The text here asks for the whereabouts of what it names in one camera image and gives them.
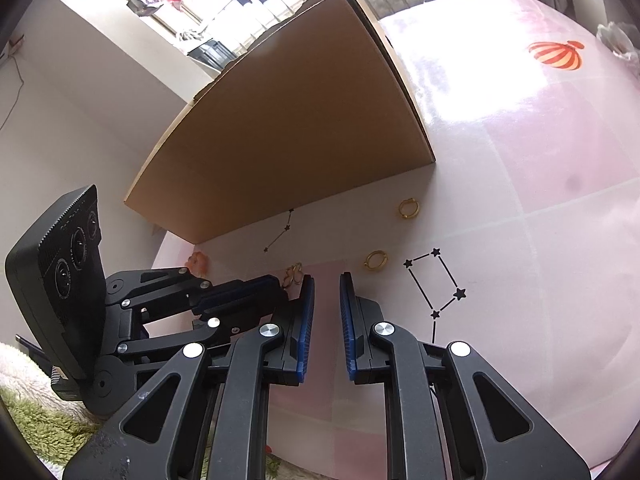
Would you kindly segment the gold butterfly earring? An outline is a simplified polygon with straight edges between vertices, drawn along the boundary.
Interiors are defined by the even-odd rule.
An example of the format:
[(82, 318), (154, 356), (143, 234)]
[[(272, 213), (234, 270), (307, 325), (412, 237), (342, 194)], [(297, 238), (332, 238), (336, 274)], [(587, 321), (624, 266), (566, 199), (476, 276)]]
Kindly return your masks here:
[(304, 279), (303, 265), (296, 262), (285, 270), (284, 278), (282, 278), (281, 286), (288, 289), (292, 285), (300, 285)]

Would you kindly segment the green mat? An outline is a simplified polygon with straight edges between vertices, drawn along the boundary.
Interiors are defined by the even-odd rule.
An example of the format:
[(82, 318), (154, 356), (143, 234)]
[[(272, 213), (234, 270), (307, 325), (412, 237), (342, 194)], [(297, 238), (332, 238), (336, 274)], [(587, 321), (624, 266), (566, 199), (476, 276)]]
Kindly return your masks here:
[(35, 454), (56, 466), (65, 466), (100, 428), (80, 408), (51, 408), (4, 387), (1, 399)]

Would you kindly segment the gold hoop earring near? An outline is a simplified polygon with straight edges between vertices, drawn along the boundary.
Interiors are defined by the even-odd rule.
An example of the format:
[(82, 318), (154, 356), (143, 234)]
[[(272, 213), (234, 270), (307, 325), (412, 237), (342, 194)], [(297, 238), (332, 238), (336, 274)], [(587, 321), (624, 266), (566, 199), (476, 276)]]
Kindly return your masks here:
[(388, 255), (384, 250), (378, 249), (373, 252), (369, 252), (366, 258), (363, 260), (363, 266), (366, 270), (371, 272), (378, 272), (383, 270), (388, 263)]

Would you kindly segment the gold hoop earring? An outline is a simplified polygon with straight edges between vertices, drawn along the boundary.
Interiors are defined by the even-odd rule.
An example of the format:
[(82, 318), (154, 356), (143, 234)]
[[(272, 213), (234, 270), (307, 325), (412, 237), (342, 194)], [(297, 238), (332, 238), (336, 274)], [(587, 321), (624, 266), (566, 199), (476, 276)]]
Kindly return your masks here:
[(397, 207), (398, 214), (405, 220), (416, 218), (420, 214), (421, 205), (420, 202), (413, 197), (406, 198)]
[(371, 272), (378, 272), (383, 270), (388, 263), (388, 255), (384, 250), (378, 249), (373, 252), (369, 252), (366, 258), (363, 260), (363, 266), (366, 270)]

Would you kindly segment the white fluffy rug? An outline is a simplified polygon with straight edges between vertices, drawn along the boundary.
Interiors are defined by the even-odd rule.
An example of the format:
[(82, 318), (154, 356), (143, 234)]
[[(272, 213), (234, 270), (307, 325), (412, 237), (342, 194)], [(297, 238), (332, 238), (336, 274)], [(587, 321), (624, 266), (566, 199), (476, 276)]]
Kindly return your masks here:
[(52, 390), (50, 378), (25, 353), (1, 345), (1, 395), (3, 400), (24, 401), (51, 412), (70, 416), (87, 414), (77, 401), (61, 400)]

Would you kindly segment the gold hoop earring far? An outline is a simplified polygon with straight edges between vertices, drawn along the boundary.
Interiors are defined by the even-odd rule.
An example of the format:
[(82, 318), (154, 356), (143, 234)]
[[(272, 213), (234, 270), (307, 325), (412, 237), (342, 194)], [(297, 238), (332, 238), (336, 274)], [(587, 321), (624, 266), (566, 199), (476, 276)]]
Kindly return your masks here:
[(397, 207), (398, 214), (405, 220), (416, 218), (420, 214), (421, 205), (420, 202), (413, 197), (406, 198)]

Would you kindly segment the pink printed bed sheet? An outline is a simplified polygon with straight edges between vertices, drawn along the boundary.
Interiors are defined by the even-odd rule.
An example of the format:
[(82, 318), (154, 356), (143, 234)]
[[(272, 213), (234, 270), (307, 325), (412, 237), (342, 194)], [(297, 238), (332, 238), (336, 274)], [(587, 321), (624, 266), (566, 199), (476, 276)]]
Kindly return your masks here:
[[(347, 271), (418, 338), (468, 342), (606, 463), (639, 420), (638, 79), (537, 0), (436, 0), (378, 24), (434, 162), (194, 244), (217, 281), (296, 262), (316, 281), (308, 377), (273, 393), (269, 445), (335, 479), (386, 474), (383, 391), (345, 370)], [(386, 267), (366, 270), (378, 249)]]

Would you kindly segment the brown cardboard box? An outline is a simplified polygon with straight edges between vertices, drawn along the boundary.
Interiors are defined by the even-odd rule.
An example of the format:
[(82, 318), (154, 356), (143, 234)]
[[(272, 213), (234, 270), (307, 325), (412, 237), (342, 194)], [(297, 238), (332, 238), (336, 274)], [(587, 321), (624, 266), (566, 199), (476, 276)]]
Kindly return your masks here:
[(194, 96), (125, 203), (200, 244), (434, 159), (369, 7), (307, 0)]

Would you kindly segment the white plastic bag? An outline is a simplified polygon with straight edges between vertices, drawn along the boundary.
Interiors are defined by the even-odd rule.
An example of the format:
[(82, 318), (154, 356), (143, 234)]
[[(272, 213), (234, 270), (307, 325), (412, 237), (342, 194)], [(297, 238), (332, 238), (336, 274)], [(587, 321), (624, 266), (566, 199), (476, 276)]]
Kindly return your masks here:
[(635, 44), (634, 40), (639, 39), (639, 29), (636, 26), (615, 22), (600, 24), (597, 28), (597, 38), (616, 58), (638, 72), (639, 45)]

